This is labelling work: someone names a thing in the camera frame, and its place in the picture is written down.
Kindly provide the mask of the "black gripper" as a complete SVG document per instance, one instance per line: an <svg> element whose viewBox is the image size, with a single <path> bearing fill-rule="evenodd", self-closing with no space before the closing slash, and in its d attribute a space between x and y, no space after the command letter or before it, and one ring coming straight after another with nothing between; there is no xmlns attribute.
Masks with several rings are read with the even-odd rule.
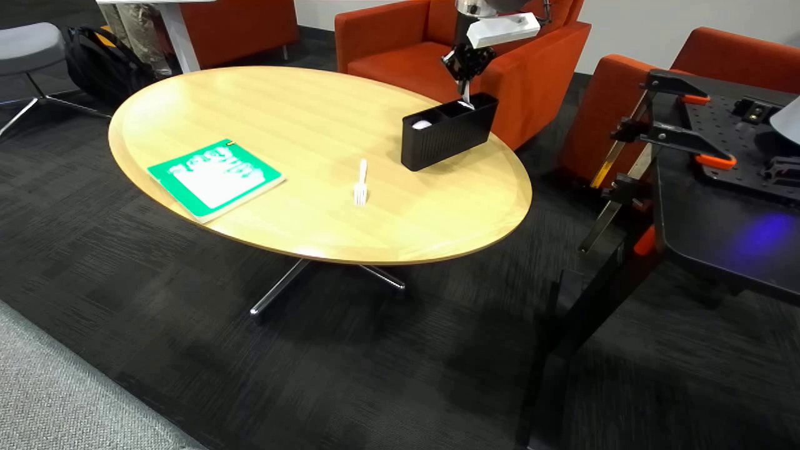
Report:
<svg viewBox="0 0 800 450"><path fill-rule="evenodd" d="M457 16L452 51L442 57L442 64L456 81L457 102L472 102L472 77L481 76L496 52L491 47L472 47L469 41L470 16Z"/></svg>

